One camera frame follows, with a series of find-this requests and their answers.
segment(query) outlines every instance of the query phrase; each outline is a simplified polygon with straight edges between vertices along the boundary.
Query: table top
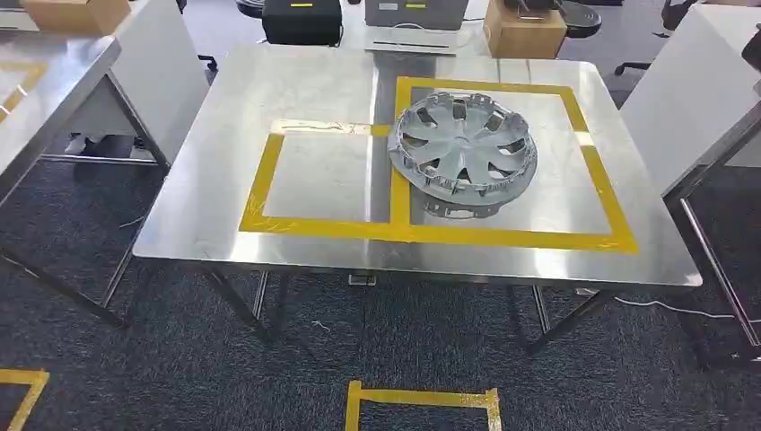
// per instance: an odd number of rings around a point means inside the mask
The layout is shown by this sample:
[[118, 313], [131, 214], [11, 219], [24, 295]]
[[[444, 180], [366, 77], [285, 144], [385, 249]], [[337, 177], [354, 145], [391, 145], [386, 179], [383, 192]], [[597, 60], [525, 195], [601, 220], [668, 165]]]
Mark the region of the table top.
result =
[[711, 24], [718, 35], [727, 41], [727, 48], [738, 54], [758, 32], [761, 8], [725, 4], [696, 4], [696, 13]]
[[[591, 64], [243, 45], [220, 70], [137, 256], [661, 292], [702, 284]], [[442, 89], [487, 94], [526, 118], [538, 168], [520, 197], [452, 206], [390, 168], [384, 125]]]
[[108, 73], [119, 51], [110, 36], [0, 31], [0, 203]]

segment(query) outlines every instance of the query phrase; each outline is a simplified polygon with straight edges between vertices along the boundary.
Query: yellow floor marking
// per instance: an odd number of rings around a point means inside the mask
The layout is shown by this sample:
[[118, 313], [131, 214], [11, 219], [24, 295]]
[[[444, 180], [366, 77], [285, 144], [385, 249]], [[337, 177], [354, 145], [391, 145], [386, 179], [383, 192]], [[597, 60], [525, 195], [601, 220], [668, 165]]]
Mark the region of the yellow floor marking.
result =
[[49, 377], [50, 374], [44, 371], [0, 369], [0, 383], [28, 384], [30, 386], [24, 396], [22, 405], [19, 406], [16, 414], [13, 415], [13, 420], [11, 420], [8, 431], [21, 431], [23, 424], [31, 413], [31, 408], [37, 402], [37, 398], [42, 393], [42, 388], [45, 387]]
[[496, 388], [490, 389], [485, 393], [363, 389], [362, 382], [352, 380], [349, 382], [349, 392], [346, 398], [345, 431], [358, 431], [359, 408], [362, 400], [383, 404], [485, 409], [489, 431], [502, 431], [502, 420], [499, 415], [499, 396], [497, 395]]

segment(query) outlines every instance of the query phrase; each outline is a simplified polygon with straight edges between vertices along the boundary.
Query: carpet floor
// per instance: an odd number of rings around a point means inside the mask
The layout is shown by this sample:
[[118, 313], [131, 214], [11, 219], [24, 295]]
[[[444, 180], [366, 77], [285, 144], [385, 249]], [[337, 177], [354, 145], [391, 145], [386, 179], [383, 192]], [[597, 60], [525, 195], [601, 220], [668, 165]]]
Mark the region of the carpet floor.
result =
[[[120, 226], [144, 214], [160, 183], [152, 168], [39, 163], [0, 207], [0, 241], [100, 297], [136, 228]], [[756, 318], [759, 184], [757, 170], [728, 168], [694, 199]], [[223, 271], [252, 301], [258, 274]], [[690, 295], [658, 299], [728, 311], [708, 276]], [[547, 291], [555, 321], [582, 300]], [[265, 345], [195, 268], [140, 259], [112, 308], [128, 317], [127, 329], [0, 267], [0, 368], [50, 372], [25, 429], [338, 430], [352, 380], [377, 389], [496, 388], [505, 430], [761, 427], [757, 370], [708, 360], [735, 351], [733, 320], [611, 303], [529, 357], [539, 326], [527, 287], [393, 276], [365, 288], [335, 275], [275, 274], [263, 310], [275, 341]], [[24, 393], [0, 384], [0, 427]], [[483, 409], [369, 401], [359, 422], [361, 430], [488, 429]]]

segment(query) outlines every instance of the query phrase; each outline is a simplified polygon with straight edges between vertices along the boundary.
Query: white cable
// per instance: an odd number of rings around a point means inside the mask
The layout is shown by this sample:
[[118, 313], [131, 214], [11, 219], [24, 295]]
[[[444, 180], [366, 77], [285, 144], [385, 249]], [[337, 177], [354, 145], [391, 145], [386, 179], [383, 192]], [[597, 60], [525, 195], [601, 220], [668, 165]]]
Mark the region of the white cable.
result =
[[[402, 27], [402, 26], [406, 26], [406, 25], [411, 25], [411, 26], [413, 26], [413, 27], [415, 27], [415, 28], [417, 28], [417, 29], [419, 29], [419, 30], [425, 31], [426, 33], [432, 33], [432, 34], [454, 34], [454, 32], [452, 32], [452, 31], [447, 31], [447, 30], [432, 30], [432, 29], [426, 29], [426, 28], [425, 28], [425, 27], [423, 27], [422, 25], [420, 25], [420, 24], [415, 24], [414, 22], [400, 22], [399, 24], [397, 24], [397, 25], [395, 25], [395, 26], [393, 26], [393, 27], [391, 27], [391, 28], [392, 28], [392, 29], [399, 29], [399, 28], [404, 28], [404, 27]], [[457, 34], [458, 34], [458, 35], [460, 35], [460, 34], [462, 34], [463, 32], [464, 32], [464, 30], [459, 30], [459, 31], [457, 31]], [[456, 46], [456, 47], [454, 47], [454, 48], [455, 48], [455, 49], [465, 48], [465, 47], [466, 47], [466, 46], [467, 46], [467, 45], [470, 43], [470, 41], [473, 39], [473, 36], [475, 36], [475, 35], [476, 35], [476, 32], [475, 32], [473, 29], [471, 29], [471, 30], [470, 30], [470, 36], [468, 36], [468, 37], [466, 37], [466, 38], [465, 38], [465, 43], [463, 43], [463, 44], [461, 44], [461, 45], [458, 45], [458, 46]], [[397, 46], [402, 46], [402, 44], [400, 44], [399, 42], [391, 42], [391, 43], [394, 43], [394, 44], [395, 44], [395, 45], [397, 45]]]
[[[671, 305], [662, 303], [661, 301], [650, 301], [648, 303], [635, 303], [632, 301], [627, 301], [626, 299], [621, 299], [619, 297], [615, 297], [616, 301], [619, 301], [620, 303], [625, 303], [627, 305], [636, 305], [637, 307], [649, 307], [651, 305], [660, 305], [663, 308], [669, 309], [673, 312], [686, 312], [687, 314], [697, 314], [700, 316], [708, 317], [710, 319], [734, 319], [735, 316], [731, 314], [710, 314], [709, 312], [699, 312], [698, 310], [684, 310], [677, 307], [672, 307]], [[761, 319], [750, 321], [751, 323], [761, 323]]]

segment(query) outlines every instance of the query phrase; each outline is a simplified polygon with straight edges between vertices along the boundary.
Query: yellow tape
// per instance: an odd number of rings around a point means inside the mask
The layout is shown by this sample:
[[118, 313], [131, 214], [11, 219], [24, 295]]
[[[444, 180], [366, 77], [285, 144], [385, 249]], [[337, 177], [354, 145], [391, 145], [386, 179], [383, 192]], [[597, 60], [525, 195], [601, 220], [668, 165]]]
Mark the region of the yellow tape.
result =
[[24, 395], [21, 406], [16, 410], [13, 419], [11, 419], [8, 431], [21, 431], [49, 377], [50, 374], [44, 371], [0, 369], [0, 383], [28, 384], [30, 386], [26, 395]]
[[15, 61], [0, 61], [0, 70], [25, 71], [27, 74], [23, 77], [20, 84], [3, 102], [0, 109], [0, 122], [26, 97], [26, 93], [34, 88], [37, 81], [45, 74], [48, 67], [43, 63], [20, 63]]
[[338, 133], [366, 136], [386, 136], [390, 127], [355, 123], [278, 120], [273, 123], [249, 201], [241, 219], [244, 232], [286, 233], [307, 236], [362, 238], [393, 242], [425, 242], [503, 247], [527, 247], [561, 250], [637, 252], [636, 241], [618, 203], [610, 179], [592, 142], [582, 110], [569, 87], [537, 84], [502, 84], [454, 81], [400, 76], [397, 80], [395, 112], [399, 115], [410, 103], [412, 87], [452, 88], [461, 90], [530, 92], [555, 94], [563, 100], [571, 125], [590, 172], [592, 184], [610, 224], [610, 233], [555, 233], [492, 228], [433, 226], [410, 223], [410, 184], [395, 169], [391, 169], [389, 193], [389, 222], [356, 222], [349, 220], [299, 217], [272, 217], [263, 214], [277, 158], [283, 147], [286, 132]]
[[362, 382], [349, 382], [346, 398], [345, 431], [359, 428], [359, 410], [362, 400], [382, 404], [409, 404], [413, 406], [462, 407], [485, 409], [489, 431], [501, 431], [499, 396], [496, 388], [485, 393], [456, 393], [431, 391], [402, 391], [390, 389], [362, 389]]

